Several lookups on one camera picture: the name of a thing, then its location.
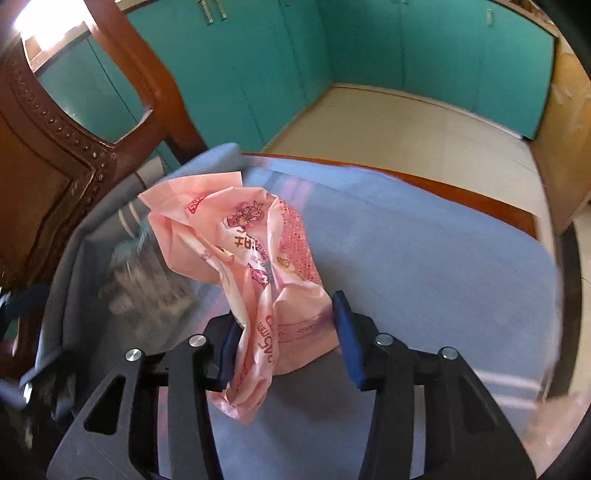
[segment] gray fabric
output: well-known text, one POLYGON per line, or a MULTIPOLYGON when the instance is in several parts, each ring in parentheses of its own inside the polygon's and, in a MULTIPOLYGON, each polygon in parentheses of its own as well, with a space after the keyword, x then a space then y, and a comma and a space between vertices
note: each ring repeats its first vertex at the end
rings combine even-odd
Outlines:
MULTIPOLYGON (((236 170, 245 186, 262 186, 300 211, 329 293, 344 290, 355 311, 372 316, 380 330, 412 348, 435 352, 453 345, 475 369, 525 379, 534 388, 486 385, 494 394, 535 400, 535 386, 555 361, 560 336, 556 269, 541 244, 494 218, 382 174, 243 157, 235 145, 212 149, 169 177, 236 170)), ((141 344, 113 318, 98 291, 114 246, 129 239, 117 210, 139 188, 132 179, 126 182, 127 197, 112 192, 70 241, 44 319, 39 358, 60 340, 77 351, 79 376, 86 380, 77 385, 80 398, 128 348, 148 353, 150 345, 171 348, 228 308, 219 287, 194 282, 199 305, 174 327, 154 332, 158 342, 151 338, 141 344)), ((131 222, 125 208, 122 212, 131 222)), ((332 352, 275 377, 249 426, 212 408, 225 476, 356 478, 373 399, 354 389, 342 358, 332 352)), ((502 407, 521 430, 531 410, 502 407)), ((413 475, 421 473, 423 421, 419 411, 413 475)))

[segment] silver screw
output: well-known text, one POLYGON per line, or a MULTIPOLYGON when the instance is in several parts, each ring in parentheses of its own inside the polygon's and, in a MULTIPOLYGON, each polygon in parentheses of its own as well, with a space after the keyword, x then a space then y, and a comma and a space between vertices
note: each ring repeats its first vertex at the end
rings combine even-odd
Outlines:
POLYGON ((136 360, 139 360, 140 358, 142 358, 142 350, 139 350, 137 348, 132 348, 130 351, 128 351, 125 354, 125 359, 128 362, 135 362, 136 360))
POLYGON ((375 343, 377 343, 380 346, 392 345, 394 343, 394 337, 392 335, 387 334, 387 333, 380 333, 375 338, 375 343))
POLYGON ((457 358, 457 350, 452 346, 447 346, 441 349, 441 355, 445 360, 455 360, 457 358))
POLYGON ((194 346, 194 347, 203 346, 203 345, 205 345, 206 342, 207 342, 207 339, 203 335, 193 335, 189 339, 189 345, 194 346))
POLYGON ((25 388, 22 389, 22 397, 25 399, 27 405, 31 401, 31 394, 33 393, 33 386, 28 383, 25 385, 25 388))

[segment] cabinet handle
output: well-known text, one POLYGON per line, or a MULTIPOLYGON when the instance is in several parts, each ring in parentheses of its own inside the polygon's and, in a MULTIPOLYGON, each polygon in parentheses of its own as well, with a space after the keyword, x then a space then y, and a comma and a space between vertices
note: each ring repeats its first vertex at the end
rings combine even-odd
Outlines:
POLYGON ((207 0, 199 0, 199 3, 203 7, 203 12, 205 13, 205 16, 207 17, 207 24, 211 25, 213 23, 213 17, 211 15, 211 13, 209 12, 209 7, 207 6, 207 0))
POLYGON ((226 15, 226 10, 223 7, 222 0, 216 0, 216 2, 217 2, 217 7, 220 9, 220 13, 222 14, 222 20, 227 19, 228 16, 226 15))

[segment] pink dotted pattern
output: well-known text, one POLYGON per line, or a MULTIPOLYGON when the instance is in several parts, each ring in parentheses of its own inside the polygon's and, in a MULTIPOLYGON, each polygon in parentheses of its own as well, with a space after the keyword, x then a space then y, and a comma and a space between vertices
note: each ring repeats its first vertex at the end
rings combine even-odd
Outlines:
POLYGON ((312 252, 308 247, 306 230, 300 213, 284 203, 281 216, 283 217, 283 232, 279 241, 280 252, 291 261, 295 273, 300 278, 322 286, 320 275, 312 259, 312 252))

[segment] white stripe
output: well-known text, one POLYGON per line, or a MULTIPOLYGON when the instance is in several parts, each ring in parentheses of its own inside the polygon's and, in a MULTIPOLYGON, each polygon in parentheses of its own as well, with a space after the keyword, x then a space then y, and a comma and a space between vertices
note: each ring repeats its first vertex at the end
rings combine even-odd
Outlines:
POLYGON ((134 216, 135 221, 138 222, 138 225, 139 225, 139 215, 138 215, 138 212, 135 211, 135 207, 132 202, 129 203, 129 211, 134 216))
POLYGON ((509 385, 510 387, 526 388, 528 390, 540 391, 542 385, 529 378, 518 377, 516 375, 496 374, 482 370, 474 370, 474 373, 483 382, 494 383, 497 385, 509 385))
POLYGON ((123 226, 123 228, 127 232, 127 234, 131 238, 135 238, 134 233, 130 230, 129 225, 127 225, 127 222, 125 221, 125 217, 123 216, 123 212, 121 210, 119 210, 119 221, 121 222, 121 225, 123 226))
POLYGON ((538 408, 535 401, 523 400, 522 398, 507 397, 505 395, 493 395, 492 398, 500 407, 520 408, 521 410, 535 410, 538 408))

